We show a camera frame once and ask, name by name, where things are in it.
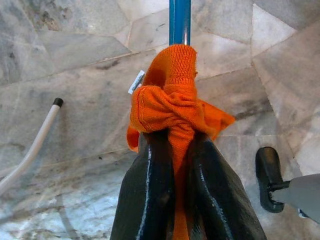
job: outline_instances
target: white plastic tube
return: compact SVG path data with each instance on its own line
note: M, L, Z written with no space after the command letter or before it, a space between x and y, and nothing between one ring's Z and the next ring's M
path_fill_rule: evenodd
M29 151L23 158L22 162L15 170L13 170L2 181L0 181L0 196L6 190L8 190L8 188L10 188L10 186L23 174L23 172L31 165L32 161L36 158L63 102L64 101L60 98L56 98L54 100L54 103L48 115L46 116L38 134L36 135Z

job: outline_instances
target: orange rag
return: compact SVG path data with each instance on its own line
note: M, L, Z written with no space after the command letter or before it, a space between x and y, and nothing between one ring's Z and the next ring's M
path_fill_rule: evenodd
M150 65L142 87L132 95L127 142L138 151L139 133L168 129L172 146L175 217L174 240L188 240L184 209L186 188L185 154L195 131L214 140L235 119L197 98L196 51L187 45L172 45L161 51Z

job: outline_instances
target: orange knitted fabric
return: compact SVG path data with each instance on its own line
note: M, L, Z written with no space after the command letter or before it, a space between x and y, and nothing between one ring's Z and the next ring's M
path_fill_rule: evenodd
M172 45L153 60L142 87L132 95L129 147L138 151L139 132L151 133L169 129L172 146L175 217L174 240L188 240L184 210L185 154L195 131L208 134L213 140L235 119L220 109L197 98L195 85L196 51L186 45Z

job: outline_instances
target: blue metal pipe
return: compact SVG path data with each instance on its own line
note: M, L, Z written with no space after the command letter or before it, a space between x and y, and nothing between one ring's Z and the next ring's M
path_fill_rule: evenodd
M169 44L190 45L191 0L169 3Z

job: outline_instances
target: marble floor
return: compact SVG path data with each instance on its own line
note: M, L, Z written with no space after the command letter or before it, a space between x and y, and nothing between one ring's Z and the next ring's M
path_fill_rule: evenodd
M107 240L135 158L128 89L168 46L168 0L1 0L0 178L27 153L56 97L65 104L32 167L0 197L1 240ZM268 240L320 226L259 203L258 148L285 180L320 173L320 1L192 0L196 84L236 123L215 144Z

